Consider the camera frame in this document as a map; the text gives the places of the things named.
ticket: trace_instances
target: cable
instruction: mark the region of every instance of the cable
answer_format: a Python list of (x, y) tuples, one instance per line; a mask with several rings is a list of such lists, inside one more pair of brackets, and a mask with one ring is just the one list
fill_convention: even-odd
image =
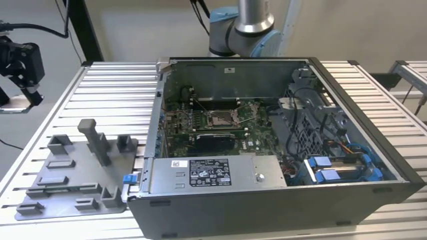
[(63, 39), (67, 39), (69, 36), (69, 33), (68, 33), (69, 0), (65, 3), (65, 9), (67, 9), (67, 14), (65, 14), (65, 23), (64, 23), (64, 33), (60, 33), (57, 31), (52, 30), (51, 28), (47, 28), (45, 26), (40, 26), (40, 25), (31, 24), (31, 23), (3, 23), (3, 24), (0, 24), (0, 32), (12, 31), (15, 29), (36, 29), (36, 30), (44, 31), (49, 34), (53, 34)]
[(366, 154), (370, 156), (370, 158), (371, 158), (372, 160), (375, 159), (372, 152), (370, 151), (370, 149), (368, 149), (366, 146), (363, 146), (363, 145), (360, 145), (360, 144), (358, 144), (358, 143), (351, 143), (351, 144), (347, 144), (346, 147), (347, 147), (347, 148), (348, 148), (348, 147), (358, 147), (358, 148), (360, 148), (363, 151), (366, 151)]
[(291, 154), (291, 156), (295, 158), (295, 160), (299, 160), (299, 156), (296, 154), (293, 154), (289, 150), (289, 142), (291, 142), (291, 139), (292, 139), (292, 135), (295, 133), (295, 128), (296, 128), (296, 122), (298, 122), (298, 114), (299, 114), (299, 108), (296, 106), (296, 103), (295, 103), (295, 99), (293, 99), (293, 120), (292, 120), (292, 126), (291, 126), (291, 131), (288, 133), (288, 137), (287, 137), (287, 140), (285, 140), (285, 150), (288, 152), (288, 154)]
[(347, 150), (347, 152), (350, 152), (351, 154), (354, 154), (354, 151), (351, 151), (350, 148), (344, 146), (344, 144), (342, 144), (340, 142), (339, 142), (338, 144), (342, 146), (343, 149)]
[(3, 141), (1, 139), (0, 139), (0, 143), (3, 143), (4, 145), (7, 145), (7, 146), (9, 146), (9, 147), (12, 147), (12, 148), (16, 148), (16, 149), (19, 149), (19, 150), (24, 150), (24, 148), (19, 147), (19, 146), (15, 146), (13, 144), (7, 143), (7, 142)]
[(415, 110), (415, 113), (414, 113), (415, 116), (419, 114), (420, 110), (422, 110), (422, 105), (418, 105), (416, 110)]
[[(65, 19), (64, 19), (64, 15), (63, 15), (63, 12), (61, 12), (61, 8), (60, 8), (60, 5), (59, 5), (59, 0), (55, 0), (55, 4), (56, 4), (56, 8), (57, 8), (57, 11), (59, 11), (59, 14), (60, 14), (61, 21), (64, 22), (64, 24), (67, 24), (65, 23)], [(73, 36), (72, 36), (72, 33), (69, 32), (69, 29), (67, 29), (67, 31), (68, 31), (68, 35), (69, 35), (72, 48), (73, 48), (75, 54), (77, 55), (77, 58), (79, 58), (79, 61), (80, 61), (80, 64), (81, 64), (83, 61), (81, 61), (81, 57), (80, 57), (80, 54), (79, 54), (77, 49), (76, 49)]]
[(203, 22), (196, 1), (195, 0), (189, 0), (189, 3), (191, 3), (191, 6), (192, 6), (192, 10), (193, 10), (195, 16), (197, 17), (199, 23), (200, 23), (201, 27), (204, 28), (204, 31), (205, 31), (207, 35), (209, 36), (209, 31), (208, 31), (207, 26), (205, 26), (205, 24)]
[(205, 0), (197, 0), (197, 1), (199, 1), (201, 9), (204, 11), (205, 17), (209, 19), (211, 18), (211, 13), (209, 13), (209, 9), (208, 9)]
[(328, 119), (328, 114), (324, 114), (323, 120), (322, 120), (322, 124), (320, 124), (320, 134), (323, 134), (323, 129), (326, 128), (326, 124), (327, 124), (327, 119)]
[(408, 95), (410, 95), (410, 92), (411, 92), (412, 88), (414, 88), (414, 85), (408, 88), (408, 91), (407, 91), (407, 93), (406, 93), (406, 95), (404, 95), (404, 98), (403, 98), (402, 104), (404, 104), (404, 103), (406, 103), (406, 100), (407, 100), (407, 97), (408, 97)]

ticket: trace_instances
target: black cable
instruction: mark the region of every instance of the black cable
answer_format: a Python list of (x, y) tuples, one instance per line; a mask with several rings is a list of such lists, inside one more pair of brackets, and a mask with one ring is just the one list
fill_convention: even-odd
[(408, 95), (410, 95), (410, 92), (411, 92), (412, 88), (414, 88), (414, 85), (408, 88), (408, 91), (407, 91), (407, 93), (406, 93), (406, 95), (404, 95), (404, 98), (403, 98), (402, 104), (404, 104), (404, 103), (406, 103), (406, 100), (407, 100), (407, 98), (408, 98)]
[(189, 0), (189, 2), (191, 2), (191, 6), (192, 6), (192, 10), (193, 10), (195, 16), (197, 17), (197, 20), (199, 20), (199, 23), (200, 23), (201, 27), (204, 28), (204, 31), (205, 31), (207, 35), (209, 35), (209, 31), (208, 31), (207, 26), (205, 26), (205, 24), (203, 22), (203, 19), (201, 19), (201, 15), (200, 15), (197, 4), (196, 4), (196, 2), (193, 0)]
[(293, 121), (292, 121), (292, 126), (291, 126), (291, 131), (288, 133), (288, 137), (287, 137), (287, 140), (285, 140), (285, 150), (287, 150), (287, 153), (293, 157), (295, 160), (300, 160), (299, 159), (299, 156), (296, 154), (293, 154), (289, 150), (289, 142), (291, 142), (291, 139), (292, 139), (292, 135), (295, 133), (295, 128), (296, 128), (296, 122), (298, 122), (298, 114), (299, 114), (299, 109), (298, 109), (298, 106), (296, 106), (296, 103), (295, 103), (295, 99), (293, 99)]
[(19, 147), (19, 146), (15, 146), (13, 144), (7, 143), (7, 142), (3, 141), (1, 139), (0, 139), (0, 143), (3, 143), (4, 145), (7, 145), (7, 146), (9, 146), (9, 147), (12, 147), (12, 148), (16, 148), (16, 149), (19, 149), (19, 150), (24, 150), (24, 148)]
[(326, 124), (327, 124), (327, 119), (328, 119), (328, 114), (324, 114), (322, 124), (320, 124), (320, 129), (319, 129), (320, 134), (323, 134), (323, 129), (326, 128)]
[(69, 10), (69, 0), (65, 3), (65, 8), (67, 8), (67, 15), (65, 15), (65, 24), (64, 24), (64, 34), (52, 30), (51, 28), (47, 28), (45, 26), (40, 26), (36, 24), (31, 24), (31, 23), (3, 23), (0, 24), (0, 32), (3, 31), (12, 31), (15, 29), (36, 29), (40, 31), (44, 31), (49, 34), (53, 34), (56, 36), (59, 36), (63, 39), (67, 39), (69, 34), (68, 34), (68, 22), (69, 22), (69, 18), (68, 18), (68, 10)]
[[(56, 4), (56, 8), (57, 8), (57, 11), (59, 11), (59, 14), (60, 14), (61, 21), (64, 22), (64, 24), (67, 24), (65, 23), (65, 19), (64, 19), (64, 15), (63, 15), (63, 12), (61, 12), (61, 8), (60, 8), (60, 5), (59, 5), (59, 0), (55, 0), (55, 4)], [(76, 49), (73, 36), (72, 36), (72, 33), (69, 32), (69, 29), (67, 29), (67, 31), (68, 31), (68, 35), (69, 35), (72, 48), (73, 48), (75, 54), (77, 55), (77, 58), (79, 58), (79, 61), (80, 61), (80, 64), (81, 64), (83, 61), (81, 61), (81, 57), (80, 57), (80, 54), (79, 54), (77, 49)]]
[(201, 9), (204, 11), (205, 17), (209, 19), (211, 18), (211, 13), (209, 13), (209, 9), (208, 9), (205, 0), (197, 0), (197, 1), (199, 1)]
[(418, 105), (416, 110), (415, 110), (415, 116), (419, 114), (420, 110), (422, 110), (422, 105)]

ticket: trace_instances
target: white wall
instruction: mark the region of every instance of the white wall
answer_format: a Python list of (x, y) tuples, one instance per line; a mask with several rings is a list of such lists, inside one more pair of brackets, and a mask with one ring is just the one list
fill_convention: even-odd
[(427, 0), (303, 0), (285, 52), (358, 60), (372, 72), (427, 59)]
[[(0, 19), (7, 23), (32, 23), (56, 31), (64, 31), (64, 23), (56, 9), (55, 0), (1, 0)], [(44, 95), (40, 106), (27, 114), (0, 114), (0, 138), (11, 144), (25, 146), (40, 123), (51, 111), (60, 95), (69, 84), (80, 62), (72, 48), (71, 40), (32, 29), (17, 29), (9, 32), (16, 43), (36, 43), (40, 46), (45, 76), (40, 82), (39, 92)], [(0, 87), (9, 96), (20, 94), (11, 80), (0, 76)], [(0, 144), (0, 179), (8, 171), (20, 151)]]
[[(105, 61), (143, 62), (159, 57), (207, 55), (209, 38), (189, 0), (88, 0), (85, 4)], [(237, 0), (205, 0), (205, 4), (212, 10), (236, 6)], [(269, 0), (279, 30), (288, 4), (289, 0)]]

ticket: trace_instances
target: warning label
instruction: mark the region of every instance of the warning label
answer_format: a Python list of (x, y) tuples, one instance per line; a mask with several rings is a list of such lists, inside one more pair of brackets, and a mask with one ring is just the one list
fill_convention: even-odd
[(231, 186), (228, 159), (189, 160), (189, 185), (192, 187)]

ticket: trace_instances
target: blue latch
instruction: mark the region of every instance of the blue latch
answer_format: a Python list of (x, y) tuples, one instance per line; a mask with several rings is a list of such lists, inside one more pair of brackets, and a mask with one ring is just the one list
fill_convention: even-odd
[(367, 154), (363, 154), (362, 159), (363, 159), (364, 164), (368, 166), (372, 162), (370, 156)]
[(378, 182), (383, 179), (383, 173), (378, 168), (372, 169), (372, 174), (368, 176), (367, 181), (370, 182)]
[(136, 184), (137, 183), (137, 175), (127, 174), (123, 176), (123, 184)]
[(308, 159), (308, 164), (310, 164), (310, 167), (331, 167), (332, 166), (332, 163), (331, 163), (331, 160), (327, 156), (312, 156), (310, 159)]

